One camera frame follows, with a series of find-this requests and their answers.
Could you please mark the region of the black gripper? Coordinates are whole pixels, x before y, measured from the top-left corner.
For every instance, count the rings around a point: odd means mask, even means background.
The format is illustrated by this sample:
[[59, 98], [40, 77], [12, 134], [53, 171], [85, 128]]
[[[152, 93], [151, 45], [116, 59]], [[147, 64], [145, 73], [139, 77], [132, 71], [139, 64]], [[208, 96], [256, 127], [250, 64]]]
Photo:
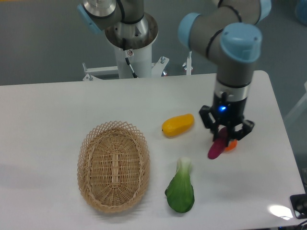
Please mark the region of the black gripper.
[[[244, 119], [244, 109], [247, 98], [241, 101], [222, 101], [222, 98], [214, 94], [212, 107], [203, 105], [199, 110], [199, 115], [206, 129], [213, 134], [213, 141], [219, 137], [219, 126], [225, 126], [227, 130], [226, 147], [233, 140], [241, 140], [252, 132], [255, 123]], [[242, 124], [240, 130], [235, 131], [235, 127]]]

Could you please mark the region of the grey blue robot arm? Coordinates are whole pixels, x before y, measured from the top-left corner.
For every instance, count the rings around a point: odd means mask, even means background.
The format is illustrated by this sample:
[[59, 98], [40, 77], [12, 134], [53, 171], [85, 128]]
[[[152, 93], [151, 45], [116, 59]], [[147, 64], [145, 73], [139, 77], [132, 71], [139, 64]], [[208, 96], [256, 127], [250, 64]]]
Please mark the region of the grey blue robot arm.
[[[271, 10], [269, 0], [221, 0], [209, 16], [187, 14], [178, 26], [178, 39], [217, 66], [213, 103], [199, 114], [214, 139], [225, 144], [241, 140], [254, 123], [244, 118], [244, 108], [262, 34], [257, 23]], [[84, 0], [77, 7], [81, 18], [96, 34], [104, 32], [119, 52], [121, 78], [152, 76], [152, 56], [140, 55], [156, 40], [155, 19], [144, 11], [142, 0]]]

